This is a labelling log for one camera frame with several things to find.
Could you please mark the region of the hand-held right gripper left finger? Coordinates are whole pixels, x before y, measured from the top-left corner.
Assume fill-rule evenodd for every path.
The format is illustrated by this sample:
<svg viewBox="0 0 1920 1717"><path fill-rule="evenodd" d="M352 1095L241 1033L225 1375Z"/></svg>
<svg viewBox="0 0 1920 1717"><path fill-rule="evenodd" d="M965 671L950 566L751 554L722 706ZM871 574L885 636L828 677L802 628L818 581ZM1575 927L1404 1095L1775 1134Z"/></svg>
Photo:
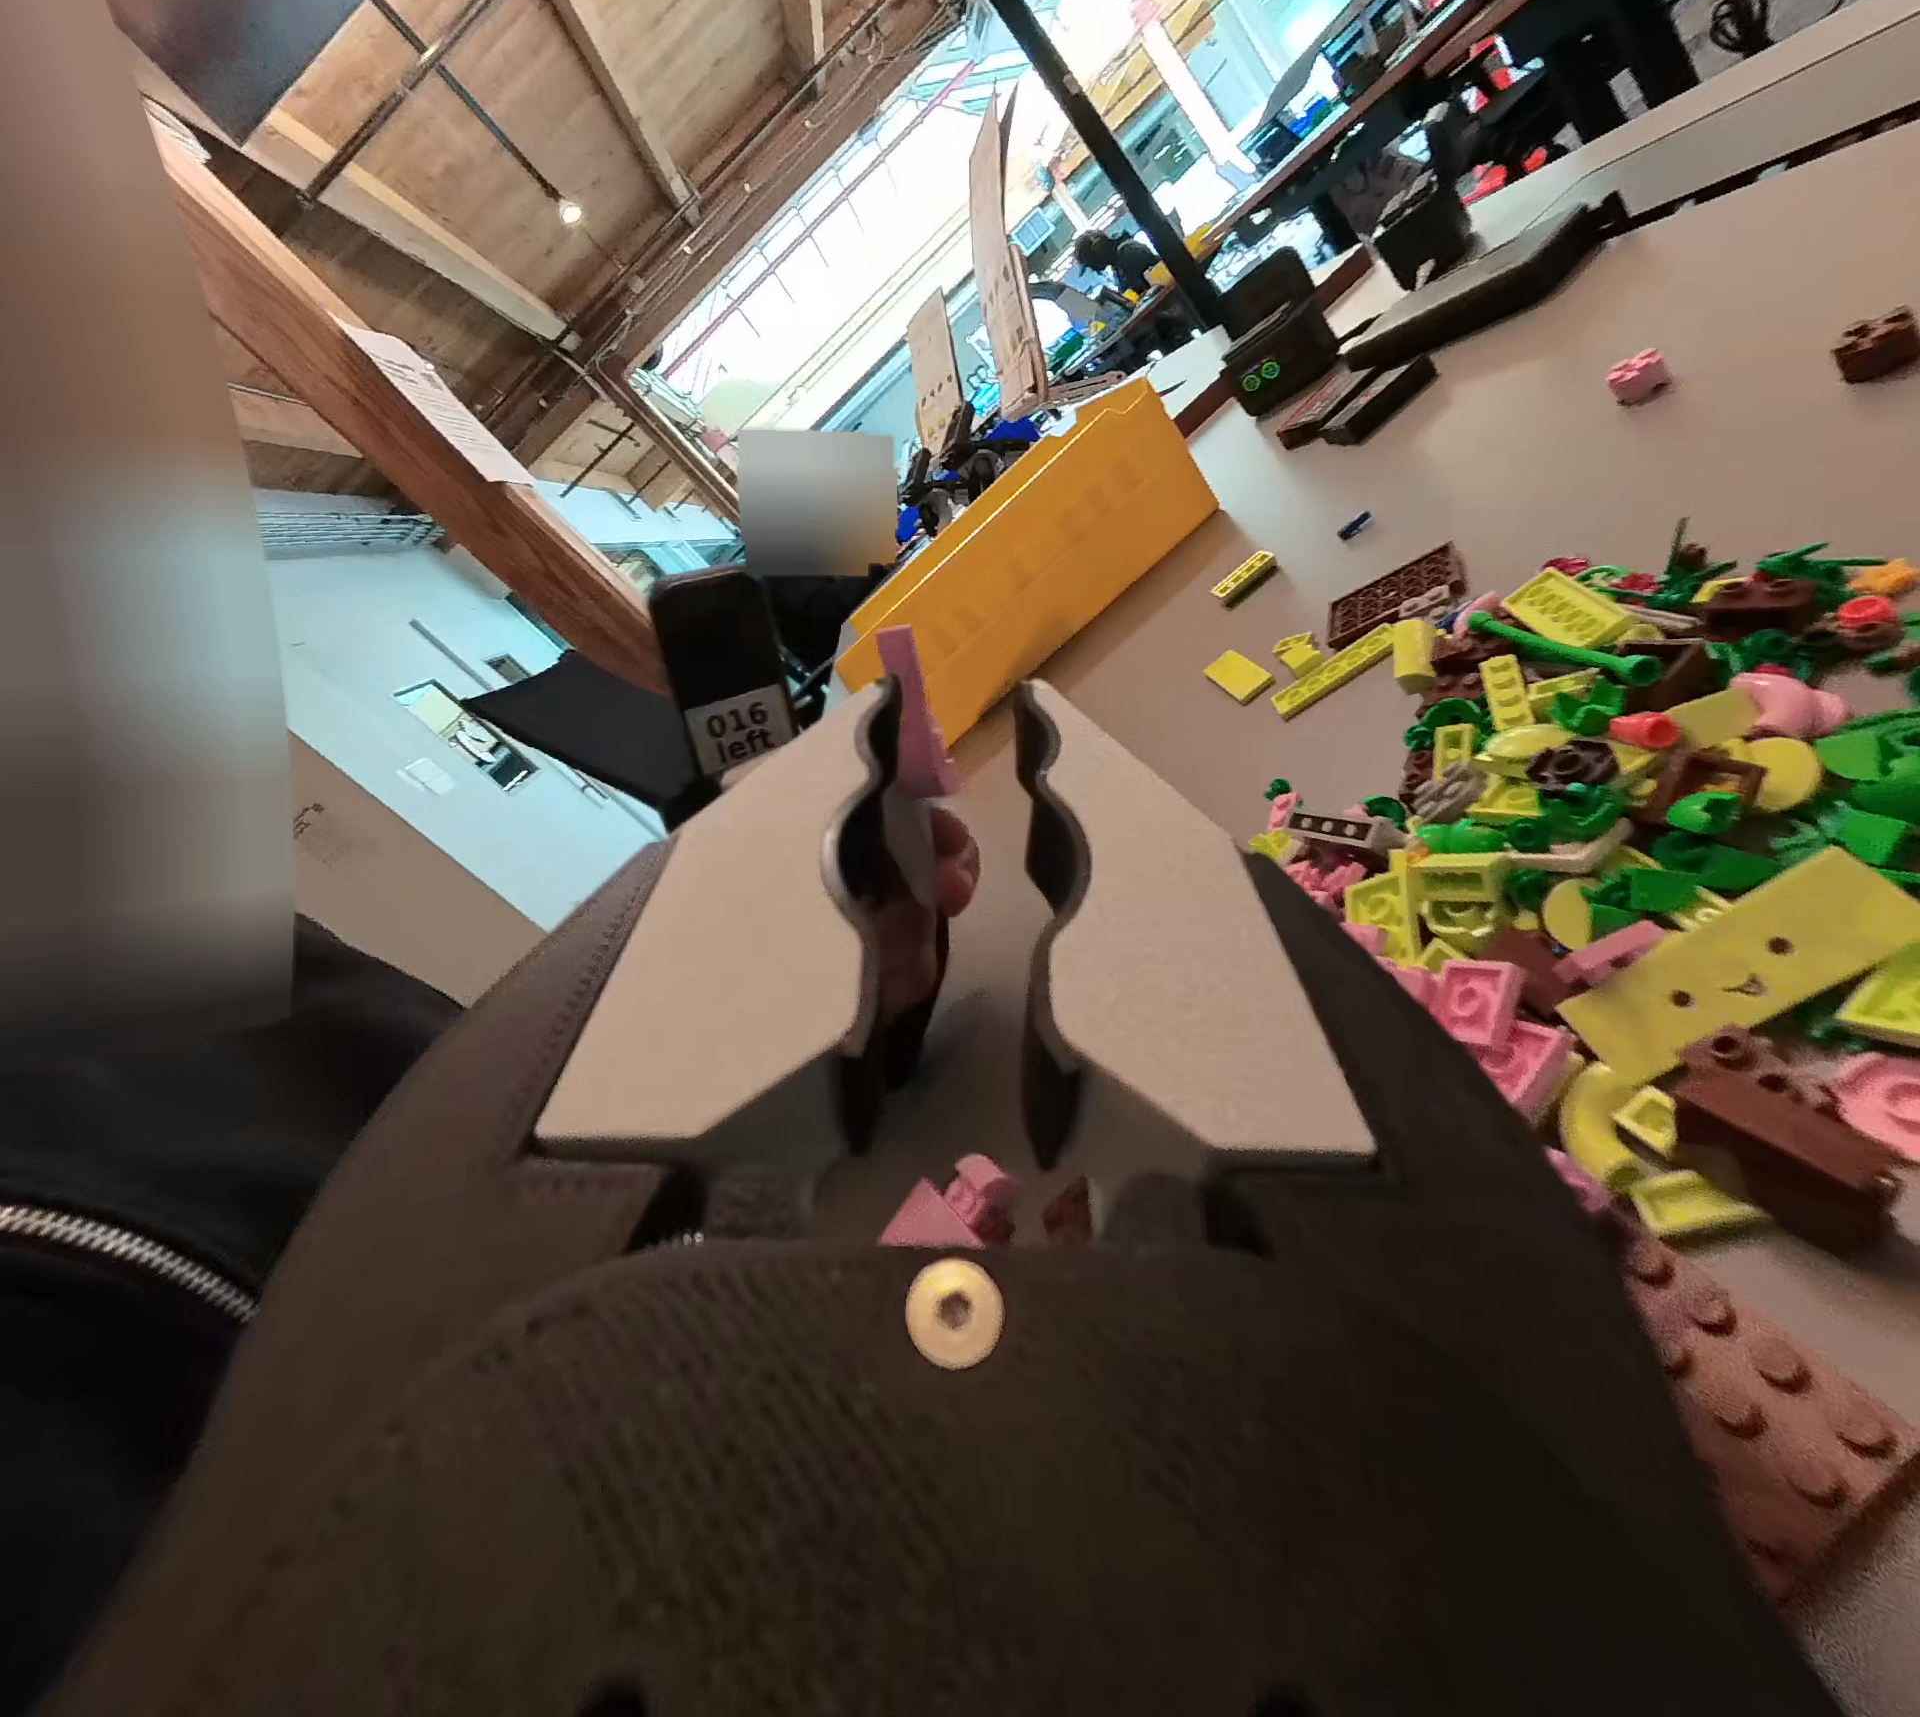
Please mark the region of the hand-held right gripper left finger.
<svg viewBox="0 0 1920 1717"><path fill-rule="evenodd" d="M542 1155L842 1160L886 1090L900 695L859 693L675 837L547 1098Z"/></svg>

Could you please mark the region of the black office chair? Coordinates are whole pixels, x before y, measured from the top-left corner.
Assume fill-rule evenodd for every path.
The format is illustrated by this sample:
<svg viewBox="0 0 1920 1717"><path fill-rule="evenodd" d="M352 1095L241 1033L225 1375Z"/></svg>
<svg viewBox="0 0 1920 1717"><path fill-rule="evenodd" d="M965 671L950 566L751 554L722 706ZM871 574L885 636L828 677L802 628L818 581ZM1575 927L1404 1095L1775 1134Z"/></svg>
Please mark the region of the black office chair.
<svg viewBox="0 0 1920 1717"><path fill-rule="evenodd" d="M696 765L680 712L566 650L548 670L464 700L505 740L645 804L671 832L718 796Z"/></svg>

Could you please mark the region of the brown rectangular plate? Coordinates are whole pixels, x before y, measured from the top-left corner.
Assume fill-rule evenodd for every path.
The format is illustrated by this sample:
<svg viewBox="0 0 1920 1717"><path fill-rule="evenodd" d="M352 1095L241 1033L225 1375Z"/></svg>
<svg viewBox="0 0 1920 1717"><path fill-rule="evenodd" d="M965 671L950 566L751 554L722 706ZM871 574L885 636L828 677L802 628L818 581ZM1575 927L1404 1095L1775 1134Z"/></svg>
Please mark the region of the brown rectangular plate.
<svg viewBox="0 0 1920 1717"><path fill-rule="evenodd" d="M1404 566L1361 581L1334 599L1327 613L1327 649L1348 649L1378 628L1406 619L1438 619L1467 596L1467 563L1448 542Z"/></svg>

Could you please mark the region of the long lime plate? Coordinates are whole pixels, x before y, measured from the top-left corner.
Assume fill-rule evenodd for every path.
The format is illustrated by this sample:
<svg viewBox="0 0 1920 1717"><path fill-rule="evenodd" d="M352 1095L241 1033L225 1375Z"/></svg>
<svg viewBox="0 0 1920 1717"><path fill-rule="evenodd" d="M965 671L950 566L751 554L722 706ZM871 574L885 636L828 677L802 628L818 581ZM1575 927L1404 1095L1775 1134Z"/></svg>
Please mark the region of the long lime plate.
<svg viewBox="0 0 1920 1717"><path fill-rule="evenodd" d="M1396 650L1396 624L1382 624L1357 641L1324 654L1311 670L1299 671L1290 684L1274 693L1273 708L1286 722L1302 714L1319 700L1366 675Z"/></svg>

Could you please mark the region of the pile of mixed toy bricks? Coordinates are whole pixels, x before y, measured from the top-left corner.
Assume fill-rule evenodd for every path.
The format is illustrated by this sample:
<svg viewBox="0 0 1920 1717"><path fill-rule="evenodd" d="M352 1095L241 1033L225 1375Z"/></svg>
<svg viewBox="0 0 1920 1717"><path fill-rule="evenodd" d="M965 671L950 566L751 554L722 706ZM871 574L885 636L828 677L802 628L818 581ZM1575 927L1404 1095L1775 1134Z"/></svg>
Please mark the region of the pile of mixed toy bricks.
<svg viewBox="0 0 1920 1717"><path fill-rule="evenodd" d="M1273 643L1234 650L1274 687L1238 708L1203 684L1273 708ZM1316 703L1393 675L1393 788L1319 806L1276 777L1247 849L1426 1005L1593 1211L1862 1259L1916 1190L1916 703L1859 712L1847 671L1916 699L1908 558L1741 563L1681 524L1661 570L1467 581Z"/></svg>

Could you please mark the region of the small brown brick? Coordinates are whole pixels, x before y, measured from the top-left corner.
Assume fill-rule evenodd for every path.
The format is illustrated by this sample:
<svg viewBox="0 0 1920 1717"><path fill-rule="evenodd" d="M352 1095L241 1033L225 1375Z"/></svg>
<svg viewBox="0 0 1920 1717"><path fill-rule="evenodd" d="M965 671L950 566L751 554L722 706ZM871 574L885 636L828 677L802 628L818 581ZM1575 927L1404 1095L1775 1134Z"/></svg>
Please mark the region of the small brown brick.
<svg viewBox="0 0 1920 1717"><path fill-rule="evenodd" d="M1847 325L1832 346L1834 370L1847 386L1908 375L1917 357L1917 317L1908 306Z"/></svg>

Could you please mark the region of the dark tool stand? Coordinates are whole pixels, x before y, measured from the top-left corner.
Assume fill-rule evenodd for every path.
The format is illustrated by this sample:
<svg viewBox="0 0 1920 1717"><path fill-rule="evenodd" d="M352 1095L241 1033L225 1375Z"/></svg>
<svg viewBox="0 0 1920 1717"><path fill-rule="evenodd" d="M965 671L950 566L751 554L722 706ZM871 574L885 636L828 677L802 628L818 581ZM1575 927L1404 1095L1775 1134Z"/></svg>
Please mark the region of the dark tool stand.
<svg viewBox="0 0 1920 1717"><path fill-rule="evenodd" d="M1033 416L981 418L965 401L949 416L932 447L920 447L900 474L897 550L936 538L967 507L980 501L1037 440Z"/></svg>

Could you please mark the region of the black charger case green lights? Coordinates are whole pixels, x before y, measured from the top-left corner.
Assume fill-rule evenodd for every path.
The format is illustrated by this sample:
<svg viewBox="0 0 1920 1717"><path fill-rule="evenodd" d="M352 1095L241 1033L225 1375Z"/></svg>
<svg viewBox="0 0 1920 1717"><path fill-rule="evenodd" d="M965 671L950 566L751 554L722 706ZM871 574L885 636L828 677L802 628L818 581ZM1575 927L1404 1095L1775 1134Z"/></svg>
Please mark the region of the black charger case green lights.
<svg viewBox="0 0 1920 1717"><path fill-rule="evenodd" d="M1339 338L1311 294L1236 338L1223 357L1221 377L1238 410L1261 418L1322 384L1339 364L1339 352Z"/></svg>

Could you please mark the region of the black box orange mark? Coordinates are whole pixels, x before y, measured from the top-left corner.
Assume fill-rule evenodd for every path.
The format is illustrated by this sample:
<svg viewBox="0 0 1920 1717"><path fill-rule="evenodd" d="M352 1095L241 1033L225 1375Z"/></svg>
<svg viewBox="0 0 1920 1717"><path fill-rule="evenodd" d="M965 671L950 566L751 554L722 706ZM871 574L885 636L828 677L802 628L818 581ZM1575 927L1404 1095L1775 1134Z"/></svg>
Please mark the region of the black box orange mark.
<svg viewBox="0 0 1920 1717"><path fill-rule="evenodd" d="M1322 437L1331 447L1357 447L1400 416L1438 379L1431 357L1413 357L1371 371L1354 384L1324 418Z"/></svg>

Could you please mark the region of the tall cardboard sheet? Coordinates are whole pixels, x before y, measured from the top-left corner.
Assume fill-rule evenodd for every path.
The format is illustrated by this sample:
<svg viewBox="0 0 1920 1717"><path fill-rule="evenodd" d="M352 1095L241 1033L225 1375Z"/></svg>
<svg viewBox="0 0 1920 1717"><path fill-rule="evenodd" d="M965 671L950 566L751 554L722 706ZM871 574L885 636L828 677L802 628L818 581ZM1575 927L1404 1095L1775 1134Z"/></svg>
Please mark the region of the tall cardboard sheet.
<svg viewBox="0 0 1920 1717"><path fill-rule="evenodd" d="M967 158L967 229L998 414L1015 421L1042 410L1049 386L1024 257L1004 228L1004 146L995 92L989 94Z"/></svg>

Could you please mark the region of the small cardboard sheet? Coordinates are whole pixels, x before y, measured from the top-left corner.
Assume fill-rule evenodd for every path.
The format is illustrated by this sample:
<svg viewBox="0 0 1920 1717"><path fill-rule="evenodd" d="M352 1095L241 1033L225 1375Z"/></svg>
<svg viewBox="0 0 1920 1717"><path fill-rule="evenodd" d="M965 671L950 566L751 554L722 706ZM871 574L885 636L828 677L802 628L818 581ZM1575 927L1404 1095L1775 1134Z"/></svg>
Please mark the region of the small cardboard sheet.
<svg viewBox="0 0 1920 1717"><path fill-rule="evenodd" d="M970 408L955 360L949 295L933 287L905 326L915 389L915 436L928 457L942 457L957 414Z"/></svg>

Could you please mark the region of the long flat black device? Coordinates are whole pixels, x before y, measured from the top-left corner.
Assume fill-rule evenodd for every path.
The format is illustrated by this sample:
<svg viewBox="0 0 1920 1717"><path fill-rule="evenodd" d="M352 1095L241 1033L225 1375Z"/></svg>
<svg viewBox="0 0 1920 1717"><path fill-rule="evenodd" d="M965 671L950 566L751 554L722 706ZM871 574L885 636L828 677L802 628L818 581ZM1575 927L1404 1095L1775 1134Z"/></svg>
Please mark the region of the long flat black device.
<svg viewBox="0 0 1920 1717"><path fill-rule="evenodd" d="M1542 306L1629 228L1619 194L1575 203L1404 294L1341 343L1351 370L1391 370L1450 347Z"/></svg>

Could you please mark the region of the pink rounded tile block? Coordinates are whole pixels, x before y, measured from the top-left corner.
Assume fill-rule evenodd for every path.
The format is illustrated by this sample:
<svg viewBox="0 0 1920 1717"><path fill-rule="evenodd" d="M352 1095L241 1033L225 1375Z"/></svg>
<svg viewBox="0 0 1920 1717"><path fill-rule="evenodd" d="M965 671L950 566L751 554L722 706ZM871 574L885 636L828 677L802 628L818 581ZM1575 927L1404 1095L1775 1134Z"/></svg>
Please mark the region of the pink rounded tile block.
<svg viewBox="0 0 1920 1717"><path fill-rule="evenodd" d="M874 649L898 693L897 783L918 801L946 799L955 791L955 770L930 703L915 629L881 628Z"/></svg>

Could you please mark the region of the yellow plastic bin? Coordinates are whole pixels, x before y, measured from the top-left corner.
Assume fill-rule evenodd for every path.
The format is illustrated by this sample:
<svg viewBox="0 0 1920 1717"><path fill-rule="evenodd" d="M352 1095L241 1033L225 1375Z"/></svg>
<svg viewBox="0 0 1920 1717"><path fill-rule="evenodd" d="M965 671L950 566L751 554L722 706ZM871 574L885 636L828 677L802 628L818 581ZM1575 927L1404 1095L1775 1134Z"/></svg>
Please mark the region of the yellow plastic bin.
<svg viewBox="0 0 1920 1717"><path fill-rule="evenodd" d="M878 635L915 635L949 746L1217 512L1145 379L1045 436L852 616L848 693L881 675Z"/></svg>

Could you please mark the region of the black metal pole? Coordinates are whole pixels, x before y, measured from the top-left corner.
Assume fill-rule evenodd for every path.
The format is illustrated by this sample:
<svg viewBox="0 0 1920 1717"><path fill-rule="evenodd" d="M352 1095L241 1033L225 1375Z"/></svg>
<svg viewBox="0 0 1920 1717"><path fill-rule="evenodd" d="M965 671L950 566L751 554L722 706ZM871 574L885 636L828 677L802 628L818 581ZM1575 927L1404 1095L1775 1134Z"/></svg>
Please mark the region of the black metal pole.
<svg viewBox="0 0 1920 1717"><path fill-rule="evenodd" d="M1040 78L1068 129L1088 146L1098 166L1108 178L1129 216L1147 233L1159 257L1169 267L1176 291L1188 300L1194 317L1209 326L1225 326L1225 306L1214 280L1188 248L1179 228L1163 213L1152 189L1145 184L1125 146L1084 90L1068 61L1037 22L1037 12L1026 0L985 0L1008 33L1022 51L1032 72Z"/></svg>

